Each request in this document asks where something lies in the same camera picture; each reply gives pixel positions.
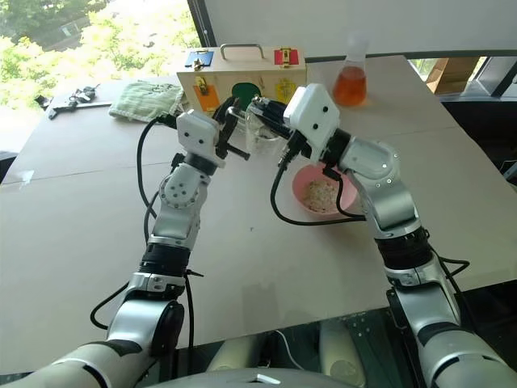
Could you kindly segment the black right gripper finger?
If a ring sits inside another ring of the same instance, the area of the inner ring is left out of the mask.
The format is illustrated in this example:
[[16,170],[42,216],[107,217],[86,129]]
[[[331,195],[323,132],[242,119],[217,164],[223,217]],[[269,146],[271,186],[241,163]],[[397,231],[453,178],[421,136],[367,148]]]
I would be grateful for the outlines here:
[[256,95],[250,102],[250,112],[256,116],[264,117],[268,111],[269,98]]

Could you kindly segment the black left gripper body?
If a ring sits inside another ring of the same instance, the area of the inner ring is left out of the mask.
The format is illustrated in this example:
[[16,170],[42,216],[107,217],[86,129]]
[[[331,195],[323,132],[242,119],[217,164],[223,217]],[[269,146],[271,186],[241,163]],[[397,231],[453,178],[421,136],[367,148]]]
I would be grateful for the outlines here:
[[226,158],[229,152],[229,139],[235,129],[235,116],[227,114],[221,131],[219,132],[218,141],[216,143],[216,156]]

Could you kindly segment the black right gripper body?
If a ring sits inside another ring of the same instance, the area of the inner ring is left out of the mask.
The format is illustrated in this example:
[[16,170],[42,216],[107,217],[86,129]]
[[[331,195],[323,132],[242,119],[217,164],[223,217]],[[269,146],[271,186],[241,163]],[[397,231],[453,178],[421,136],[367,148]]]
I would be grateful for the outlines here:
[[275,135],[288,140],[291,136],[290,128],[284,122],[286,105],[275,100],[263,100],[258,104],[258,118]]

